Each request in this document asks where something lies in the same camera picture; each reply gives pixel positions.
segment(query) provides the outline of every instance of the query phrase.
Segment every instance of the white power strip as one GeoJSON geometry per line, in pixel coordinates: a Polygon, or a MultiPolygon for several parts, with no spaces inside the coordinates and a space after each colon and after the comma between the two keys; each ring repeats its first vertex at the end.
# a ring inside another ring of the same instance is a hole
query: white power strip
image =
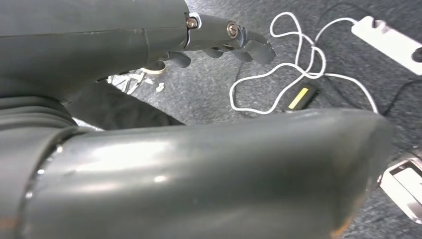
{"type": "Polygon", "coordinates": [[[412,58],[412,54],[422,44],[392,29],[381,20],[375,21],[376,27],[373,28],[373,21],[371,16],[364,17],[352,26],[352,33],[415,74],[422,75],[422,63],[412,58]]]}

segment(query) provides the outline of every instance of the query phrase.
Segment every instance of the yellow label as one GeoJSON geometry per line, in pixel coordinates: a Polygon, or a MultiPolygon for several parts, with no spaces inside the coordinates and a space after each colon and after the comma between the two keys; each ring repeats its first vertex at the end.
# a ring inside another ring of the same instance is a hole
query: yellow label
{"type": "Polygon", "coordinates": [[[296,98],[290,103],[289,108],[290,109],[294,109],[296,107],[296,105],[298,105],[299,101],[301,101],[301,99],[303,98],[303,96],[305,96],[306,92],[308,92],[308,88],[303,88],[299,94],[296,96],[296,98]]]}

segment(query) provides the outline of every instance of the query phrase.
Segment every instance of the robotic finger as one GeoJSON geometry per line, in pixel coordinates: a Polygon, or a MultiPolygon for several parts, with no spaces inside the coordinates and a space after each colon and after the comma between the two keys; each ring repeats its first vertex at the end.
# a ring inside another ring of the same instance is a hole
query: robotic finger
{"type": "Polygon", "coordinates": [[[212,58],[218,58],[230,51],[243,62],[255,60],[259,64],[269,64],[276,56],[273,47],[263,35],[248,31],[231,20],[190,13],[186,23],[186,51],[202,50],[212,58]]]}

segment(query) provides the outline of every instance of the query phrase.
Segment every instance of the metal bracket piece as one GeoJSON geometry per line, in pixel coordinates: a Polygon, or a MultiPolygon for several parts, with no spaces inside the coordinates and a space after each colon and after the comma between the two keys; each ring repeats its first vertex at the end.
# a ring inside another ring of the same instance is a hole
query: metal bracket piece
{"type": "Polygon", "coordinates": [[[422,224],[422,160],[406,154],[382,176],[381,188],[414,222],[422,224]]]}

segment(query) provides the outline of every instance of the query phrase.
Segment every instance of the gray carpet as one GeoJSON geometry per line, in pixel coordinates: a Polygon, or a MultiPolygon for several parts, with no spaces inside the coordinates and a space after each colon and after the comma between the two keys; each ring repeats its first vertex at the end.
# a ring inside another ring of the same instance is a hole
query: gray carpet
{"type": "MultiPolygon", "coordinates": [[[[352,7],[339,6],[324,17],[319,28],[316,22],[320,15],[338,1],[333,0],[188,0],[191,11],[230,18],[251,30],[263,33],[270,39],[278,54],[269,66],[247,63],[240,76],[262,74],[281,62],[294,62],[297,36],[271,38],[269,25],[276,14],[293,12],[299,19],[304,33],[314,37],[323,25],[339,17],[361,19],[365,16],[352,7]]],[[[422,0],[356,0],[353,1],[379,19],[386,20],[395,29],[422,41],[422,0]]],[[[344,74],[359,79],[373,94],[381,111],[391,101],[398,87],[411,79],[420,79],[390,58],[384,56],[350,32],[351,24],[339,23],[329,28],[322,36],[319,46],[328,59],[327,72],[344,74]]],[[[277,32],[296,30],[291,20],[281,19],[277,32]]],[[[135,95],[187,123],[236,122],[245,118],[235,112],[229,104],[228,90],[235,80],[240,62],[230,54],[220,59],[208,58],[202,52],[189,52],[192,64],[180,69],[169,64],[165,74],[156,77],[156,82],[165,82],[166,88],[156,92],[157,86],[142,84],[135,95]]],[[[309,60],[309,46],[304,48],[302,66],[309,60]]],[[[299,73],[282,68],[272,76],[240,84],[237,88],[237,104],[267,110],[278,93],[299,73]]],[[[362,108],[369,105],[361,91],[352,83],[334,79],[342,92],[362,108]]],[[[325,80],[314,80],[322,93],[311,104],[312,108],[351,107],[325,80]]],[[[418,144],[422,136],[422,84],[407,88],[388,116],[395,125],[394,142],[401,147],[418,144]]],[[[286,106],[281,100],[276,112],[286,106]]],[[[392,156],[401,152],[395,149],[392,156]]],[[[361,210],[353,225],[344,235],[348,239],[418,239],[422,238],[422,227],[411,222],[401,210],[380,190],[376,190],[361,210]]]]}

